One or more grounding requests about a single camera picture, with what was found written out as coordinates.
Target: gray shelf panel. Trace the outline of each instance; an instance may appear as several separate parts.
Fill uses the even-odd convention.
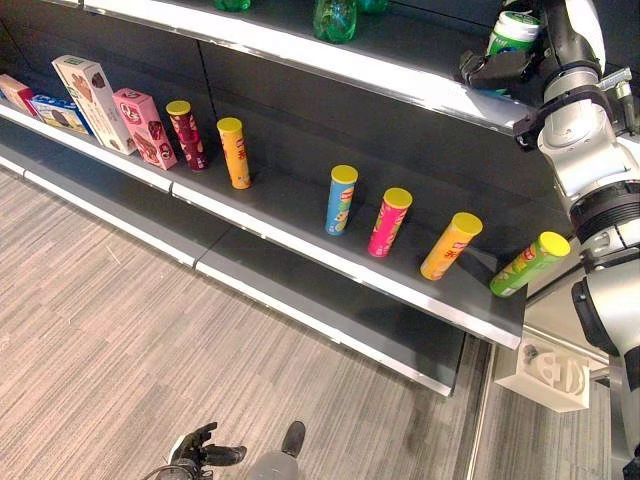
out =
[[[88,155],[96,160],[116,168],[160,191],[168,193],[171,181],[164,178],[158,168],[145,162],[138,152],[123,155],[113,150],[103,148],[92,135],[83,135],[70,130],[52,127],[37,118],[24,114],[7,100],[0,100],[0,117],[6,118],[22,127],[26,127],[50,140],[54,140],[65,147],[73,148],[77,152]]]
[[[464,333],[240,229],[196,264],[337,343],[450,395]]]
[[[313,37],[313,2],[256,2],[242,14],[208,0],[85,0],[85,10],[189,36],[348,83],[511,135],[528,107],[453,80],[465,49],[485,36],[443,28],[394,9],[361,16],[355,39],[341,46]]]
[[[127,176],[0,120],[0,158],[25,178],[190,267],[229,228]]]
[[[329,267],[476,336],[515,348],[522,335],[525,292],[509,299],[487,285],[496,259],[469,248],[438,282],[425,280],[418,267],[438,232],[408,215],[387,258],[366,251],[377,208],[354,205],[345,233],[324,231],[328,191],[274,169],[252,163],[253,186],[235,190],[221,156],[194,174],[180,165],[167,172],[175,196],[200,206],[263,239]]]

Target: red pringles can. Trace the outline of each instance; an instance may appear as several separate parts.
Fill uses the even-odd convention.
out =
[[[196,120],[191,112],[191,104],[185,100],[174,100],[166,107],[173,130],[178,135],[180,146],[187,159],[187,165],[194,172],[204,170],[209,165],[204,153]]]

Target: blue pringles can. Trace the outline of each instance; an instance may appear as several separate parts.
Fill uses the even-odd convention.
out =
[[[331,169],[331,191],[325,225],[329,235],[340,235],[344,232],[356,180],[358,171],[349,165],[338,165]]]

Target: blue box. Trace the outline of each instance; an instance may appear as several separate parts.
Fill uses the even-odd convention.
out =
[[[30,102],[47,125],[91,135],[91,128],[75,103],[47,95],[35,95]]]

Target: yellow lid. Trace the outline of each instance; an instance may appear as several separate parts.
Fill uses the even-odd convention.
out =
[[[393,187],[384,192],[384,201],[393,208],[408,208],[413,197],[404,188]]]
[[[566,257],[571,251],[569,242],[555,232],[542,232],[538,239],[540,246],[555,257]]]
[[[337,165],[331,169],[331,179],[336,183],[356,183],[358,171],[349,165]]]
[[[458,212],[451,223],[461,232],[475,236],[482,231],[482,220],[468,212]]]
[[[165,107],[169,115],[184,115],[191,111],[191,104],[186,100],[174,100]]]
[[[218,130],[221,133],[233,133],[238,130],[242,130],[242,122],[237,118],[227,117],[221,120],[218,120]]]

